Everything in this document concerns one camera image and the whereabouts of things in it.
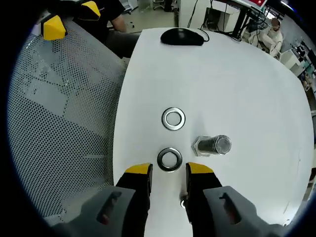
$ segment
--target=metal washer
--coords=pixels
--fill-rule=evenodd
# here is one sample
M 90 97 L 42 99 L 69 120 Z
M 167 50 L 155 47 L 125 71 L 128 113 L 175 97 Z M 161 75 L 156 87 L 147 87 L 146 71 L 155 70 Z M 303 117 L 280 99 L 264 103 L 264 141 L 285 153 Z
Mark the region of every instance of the metal washer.
M 177 125 L 171 125 L 168 123 L 167 116 L 170 113 L 177 113 L 180 116 L 180 122 Z M 163 112 L 162 117 L 161 117 L 161 121 L 162 121 L 163 126 L 165 126 L 167 129 L 176 131 L 176 130 L 179 130 L 181 127 L 183 127 L 183 125 L 186 121 L 186 116 L 185 116 L 184 112 L 182 110 L 180 110 L 179 108 L 171 107 L 169 109 L 166 109 Z
M 174 166 L 172 167 L 169 167 L 169 166 L 166 166 L 163 164 L 162 162 L 162 158 L 165 154 L 167 153 L 172 153 L 174 154 L 176 157 L 177 157 L 177 162 Z M 166 171 L 166 172 L 173 172 L 175 170 L 177 170 L 181 164 L 182 164 L 182 156 L 180 154 L 180 152 L 174 148 L 166 148 L 166 149 L 163 149 L 159 154 L 158 154 L 158 157 L 157 157 L 157 164 L 158 166 L 160 167 L 160 169 L 162 169 L 163 171 Z

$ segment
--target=person sitting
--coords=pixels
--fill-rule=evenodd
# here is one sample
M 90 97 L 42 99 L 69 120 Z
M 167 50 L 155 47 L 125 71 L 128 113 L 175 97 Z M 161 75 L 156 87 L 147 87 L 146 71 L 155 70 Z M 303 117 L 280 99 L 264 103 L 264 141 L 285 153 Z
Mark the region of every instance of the person sitting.
M 255 30 L 250 33 L 248 42 L 256 47 L 268 49 L 268 53 L 275 57 L 280 52 L 283 36 L 280 30 L 281 23 L 276 18 L 271 20 L 271 27 L 263 30 Z
M 73 19 L 92 36 L 97 38 L 119 58 L 132 56 L 139 34 L 126 33 L 126 26 L 122 13 L 125 8 L 119 0 L 94 0 L 101 16 L 98 21 Z M 108 22 L 115 30 L 109 30 Z

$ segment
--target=black computer mouse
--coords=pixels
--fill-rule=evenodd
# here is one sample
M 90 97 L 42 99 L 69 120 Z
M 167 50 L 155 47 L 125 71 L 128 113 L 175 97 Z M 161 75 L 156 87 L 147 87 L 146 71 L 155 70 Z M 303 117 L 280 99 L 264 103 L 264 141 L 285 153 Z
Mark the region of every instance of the black computer mouse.
M 204 43 L 204 38 L 198 33 L 183 28 L 172 28 L 160 37 L 161 42 L 170 45 L 198 45 Z

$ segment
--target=perforated metal panel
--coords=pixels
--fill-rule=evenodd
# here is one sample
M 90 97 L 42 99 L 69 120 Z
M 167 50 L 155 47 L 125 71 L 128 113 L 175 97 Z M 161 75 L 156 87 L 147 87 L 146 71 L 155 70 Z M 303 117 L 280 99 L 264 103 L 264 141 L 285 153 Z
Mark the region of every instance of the perforated metal panel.
M 72 21 L 61 40 L 30 35 L 8 97 L 8 135 L 17 173 L 51 224 L 113 184 L 116 108 L 125 68 Z

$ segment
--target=black shirt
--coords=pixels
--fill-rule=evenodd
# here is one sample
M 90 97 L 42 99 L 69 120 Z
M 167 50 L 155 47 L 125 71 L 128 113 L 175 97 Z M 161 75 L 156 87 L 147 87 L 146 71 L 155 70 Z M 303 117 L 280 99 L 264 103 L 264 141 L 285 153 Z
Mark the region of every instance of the black shirt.
M 108 21 L 112 21 L 121 15 L 125 8 L 119 0 L 93 0 L 101 13 L 98 21 L 84 21 L 74 19 L 73 21 L 92 34 L 102 43 L 105 42 L 109 29 L 107 28 Z

